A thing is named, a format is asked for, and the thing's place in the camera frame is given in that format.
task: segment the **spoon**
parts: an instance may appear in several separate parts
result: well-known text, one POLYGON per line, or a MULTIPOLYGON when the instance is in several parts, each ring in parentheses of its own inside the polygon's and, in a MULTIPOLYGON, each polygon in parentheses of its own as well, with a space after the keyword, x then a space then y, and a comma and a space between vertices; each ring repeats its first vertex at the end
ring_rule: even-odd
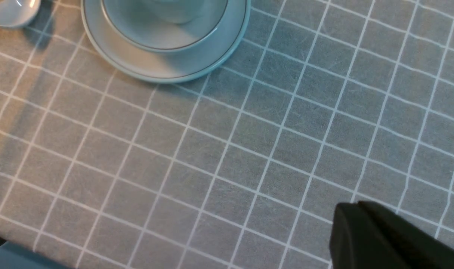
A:
POLYGON ((29 24, 37 14, 41 0, 4 0, 0 3, 0 27, 17 29, 29 24))

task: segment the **white spoon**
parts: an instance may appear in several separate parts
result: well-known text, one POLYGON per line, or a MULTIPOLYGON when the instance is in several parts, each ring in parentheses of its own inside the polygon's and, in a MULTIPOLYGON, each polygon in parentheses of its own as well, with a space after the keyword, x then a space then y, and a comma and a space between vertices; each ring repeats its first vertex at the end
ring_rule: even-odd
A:
POLYGON ((0 27, 17 29, 29 24, 37 14, 41 0, 4 0, 0 3, 0 27))

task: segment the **blue object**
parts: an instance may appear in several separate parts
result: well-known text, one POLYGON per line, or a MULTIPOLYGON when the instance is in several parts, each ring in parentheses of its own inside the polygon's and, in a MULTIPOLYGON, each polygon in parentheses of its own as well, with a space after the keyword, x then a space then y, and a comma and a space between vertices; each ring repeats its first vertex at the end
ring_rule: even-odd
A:
POLYGON ((68 269, 19 245, 6 242, 0 247, 0 269, 68 269))

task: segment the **white cup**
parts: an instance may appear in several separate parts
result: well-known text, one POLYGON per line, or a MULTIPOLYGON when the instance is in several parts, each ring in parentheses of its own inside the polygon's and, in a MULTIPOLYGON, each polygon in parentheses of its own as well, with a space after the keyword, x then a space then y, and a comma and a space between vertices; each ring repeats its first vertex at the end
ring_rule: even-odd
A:
POLYGON ((141 0, 157 17, 184 24, 198 17, 205 0, 141 0))

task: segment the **white grid lines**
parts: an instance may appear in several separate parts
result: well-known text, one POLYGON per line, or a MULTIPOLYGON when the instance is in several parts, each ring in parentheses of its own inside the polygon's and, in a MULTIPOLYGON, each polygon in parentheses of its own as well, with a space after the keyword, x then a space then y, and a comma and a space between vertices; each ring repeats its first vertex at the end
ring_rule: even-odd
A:
MULTIPOLYGON (((52 19, 54 13, 56 12, 56 9, 57 9, 57 6, 54 7, 51 16, 49 17, 49 19, 48 19, 47 22, 46 22, 46 25, 44 26, 43 32, 46 31, 46 29, 49 27, 49 24, 50 24, 50 22, 51 22, 51 19, 52 19)), ((38 38, 38 40, 37 40, 37 42, 36 42, 36 45, 34 46, 34 48, 33 48, 32 51, 31 51, 31 54, 29 55, 29 59, 27 60, 27 63, 29 63, 29 62, 31 61, 31 59, 33 58, 34 53, 35 53, 35 51, 36 51, 36 48, 37 48, 37 46, 39 46, 39 44, 40 44, 40 42, 41 42, 41 39, 42 39, 42 36, 40 35, 39 38, 38 38)), ((0 111, 0 121, 1 121, 1 117, 3 116, 4 110, 5 110, 6 107, 8 106, 8 103, 9 103, 9 101, 10 101, 10 98, 13 96, 13 93, 16 91, 16 88, 17 88, 17 86, 19 85, 19 81, 21 81, 21 78, 22 78, 22 76, 24 75, 26 69, 27 69, 27 65, 25 65, 25 66, 22 68, 22 71, 20 72, 20 74, 19 74, 19 76, 18 76, 18 78, 17 78, 17 80, 16 80, 16 83, 15 83, 13 89, 10 91, 10 93, 9 93, 9 95, 8 95, 8 98, 7 98, 6 101, 4 102, 3 107, 2 107, 2 109, 1 109, 1 111, 0 111)), ((22 168, 22 164, 24 164, 24 162, 25 162, 25 160, 26 160, 26 158, 27 158, 27 155, 28 155, 28 153, 29 153, 30 147, 31 147, 31 145, 34 143, 34 139, 35 139, 35 137, 36 137, 36 134, 37 134, 38 130, 41 128, 42 121, 43 121, 43 119, 44 119, 45 117, 46 117, 46 112, 44 112, 43 117, 42 117, 42 119, 41 119, 41 122, 39 123, 39 126, 37 126, 36 132, 34 133, 34 136, 32 137, 32 139, 31 139, 31 141, 30 141, 30 143, 29 143, 28 149, 26 150, 26 152, 25 152, 25 154, 24 154, 24 156, 23 156, 23 158, 22 158, 21 164, 19 165, 19 167, 18 167, 18 169, 17 169, 17 171, 16 171, 15 177, 17 177, 17 176, 19 175, 19 173, 20 173, 20 171, 21 171, 21 168, 22 168)), ((4 198, 3 198, 3 201, 1 202, 1 205, 0 205, 0 214, 1 214, 1 210, 3 209, 3 206, 4 206, 4 204, 6 203, 7 198, 8 198, 8 196, 9 196, 11 190, 13 189, 14 185, 15 185, 15 181, 13 180, 13 182, 11 182, 11 185, 9 186, 8 191, 6 192, 6 194, 5 194, 4 198)))
MULTIPOLYGON (((415 4, 414 9, 413 9, 413 14, 411 15, 410 23, 408 25, 407 32, 410 31, 411 26, 413 25, 413 18, 414 18, 415 14, 416 14, 417 8, 418 8, 418 5, 415 4)), ((403 54, 403 49, 404 49, 404 47, 406 45, 406 39, 407 39, 407 36, 405 35, 403 37, 403 43, 401 44, 401 48, 399 50, 398 59, 396 60, 395 67, 393 69, 393 74, 391 75, 391 80, 390 80, 389 85, 388 85, 387 93, 389 93, 391 91, 391 88, 393 87, 393 81, 394 81, 395 76, 396 76, 396 71, 398 70, 399 59, 400 59, 401 55, 403 54)), ((369 159, 369 156, 371 154, 371 149, 373 148, 373 143, 375 143, 375 138, 376 138, 376 135, 378 133, 378 128, 380 126, 380 122, 381 122, 381 119, 383 117, 384 108, 386 107, 387 100, 388 100, 388 95, 386 95, 384 97, 383 104, 381 106, 381 110, 380 110, 380 113, 379 113, 379 117, 378 117, 378 120, 377 120, 377 123, 376 123, 376 126, 375 126, 375 130, 373 132, 373 136, 371 138, 370 145, 368 146, 366 158, 365 158, 365 161, 363 162, 363 167, 362 167, 362 170, 361 170, 360 178, 358 179, 358 182, 356 183, 355 190, 353 192, 353 196, 351 197, 350 202, 353 202, 355 200, 355 196, 356 196, 356 194, 358 192, 358 188, 360 187, 360 184, 361 184, 361 181, 363 179, 363 176, 365 175, 365 170, 366 170, 366 167, 367 167, 367 160, 369 159)))
MULTIPOLYGON (((454 31, 454 19, 453 19, 453 23, 451 25, 449 36, 448 36, 448 39, 447 39, 447 42, 446 42, 446 48, 449 48, 449 43, 451 42, 451 39, 453 37, 453 31, 454 31)), ((433 103, 433 99, 435 98, 436 87, 438 85, 439 76, 440 76, 441 71, 442 71, 444 60, 446 59, 446 54, 447 54, 447 49, 445 49, 443 54, 442 54, 442 58, 441 58, 440 66, 439 66, 439 69, 438 69, 438 73, 437 73, 436 78, 435 78, 435 85, 433 86, 433 90, 432 90, 432 93, 431 93, 430 101, 428 103, 428 109, 426 110, 426 114, 424 116, 423 123, 421 125, 420 133, 418 135, 418 141, 416 142, 416 145, 414 147, 413 156, 411 157, 411 160, 410 160, 410 165, 408 166, 408 176, 406 177, 405 189, 404 189, 403 193, 401 194, 401 198, 399 200, 396 213, 398 213, 399 209, 401 208, 401 204, 403 204, 404 198, 406 196, 406 191, 408 190, 408 185, 409 185, 409 182, 410 182, 410 175, 411 175, 411 168, 413 167, 413 163, 414 163, 414 160, 415 160, 415 157, 416 157, 416 153, 418 152, 418 147, 419 147, 419 144, 420 144, 419 141, 421 140, 421 137, 423 136, 423 131, 424 131, 424 128, 426 126, 426 121, 428 119, 428 114, 429 114, 431 105, 433 103)))

